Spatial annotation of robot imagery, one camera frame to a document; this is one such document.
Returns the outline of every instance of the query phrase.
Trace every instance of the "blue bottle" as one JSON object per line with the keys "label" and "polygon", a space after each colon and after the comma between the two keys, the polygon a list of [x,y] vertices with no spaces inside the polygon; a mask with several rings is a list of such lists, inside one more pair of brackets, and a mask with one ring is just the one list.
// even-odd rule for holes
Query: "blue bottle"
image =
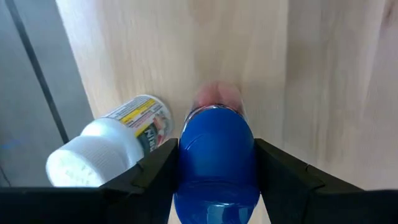
{"label": "blue bottle", "polygon": [[174,204],[184,223],[247,223],[259,200],[254,138],[242,114],[204,106],[187,118],[179,144]]}

